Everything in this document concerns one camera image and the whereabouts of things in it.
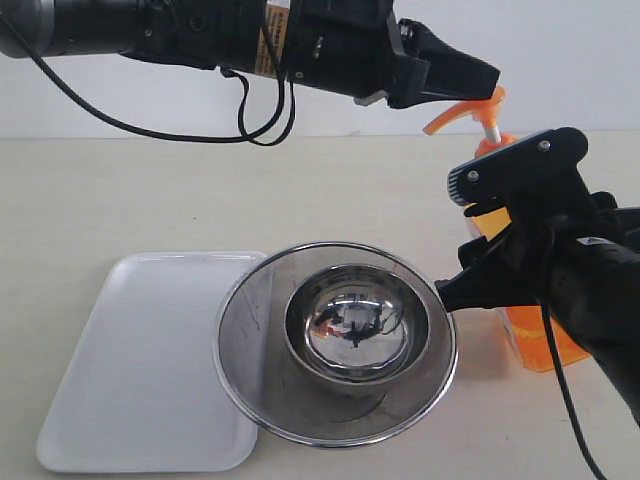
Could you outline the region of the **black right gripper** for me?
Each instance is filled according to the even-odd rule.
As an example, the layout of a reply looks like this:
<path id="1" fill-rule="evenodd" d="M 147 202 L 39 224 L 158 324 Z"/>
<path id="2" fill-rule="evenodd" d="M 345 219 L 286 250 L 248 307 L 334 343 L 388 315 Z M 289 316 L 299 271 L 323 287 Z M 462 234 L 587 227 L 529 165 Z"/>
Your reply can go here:
<path id="1" fill-rule="evenodd" d="M 639 210 L 591 193 L 564 172 L 507 198 L 463 206 L 468 218 L 504 207 L 510 224 L 458 251 L 462 270 L 435 288 L 447 312 L 534 305 L 630 305 L 639 296 Z"/>

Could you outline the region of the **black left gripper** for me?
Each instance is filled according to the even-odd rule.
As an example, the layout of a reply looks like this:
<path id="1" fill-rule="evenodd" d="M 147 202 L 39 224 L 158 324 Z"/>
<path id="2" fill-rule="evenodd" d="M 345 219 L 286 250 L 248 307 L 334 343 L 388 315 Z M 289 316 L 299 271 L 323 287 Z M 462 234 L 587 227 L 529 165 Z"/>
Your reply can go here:
<path id="1" fill-rule="evenodd" d="M 396 21 L 392 1 L 293 1 L 282 67 L 310 88 L 393 109 L 487 100 L 500 70 L 461 52 L 424 24 Z"/>

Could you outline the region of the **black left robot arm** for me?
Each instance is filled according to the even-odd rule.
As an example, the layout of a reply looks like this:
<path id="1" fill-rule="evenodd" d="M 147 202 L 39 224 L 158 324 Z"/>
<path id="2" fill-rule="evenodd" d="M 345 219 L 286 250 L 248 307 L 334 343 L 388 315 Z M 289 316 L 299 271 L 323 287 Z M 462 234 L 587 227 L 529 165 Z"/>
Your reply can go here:
<path id="1" fill-rule="evenodd" d="M 490 98 L 500 72 L 389 1 L 5 1 L 1 50 L 226 67 L 393 109 Z"/>

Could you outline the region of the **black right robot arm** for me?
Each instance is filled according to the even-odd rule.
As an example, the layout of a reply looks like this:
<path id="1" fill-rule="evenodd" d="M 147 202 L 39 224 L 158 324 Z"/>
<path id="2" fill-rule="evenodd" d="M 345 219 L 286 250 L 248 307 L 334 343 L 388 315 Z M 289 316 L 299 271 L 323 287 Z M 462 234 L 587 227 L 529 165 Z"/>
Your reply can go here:
<path id="1" fill-rule="evenodd" d="M 579 173 L 474 181 L 452 174 L 466 215 L 504 207 L 508 227 L 459 249 L 462 271 L 437 282 L 449 312 L 538 305 L 589 353 L 633 416 L 639 414 L 639 212 L 590 192 Z"/>

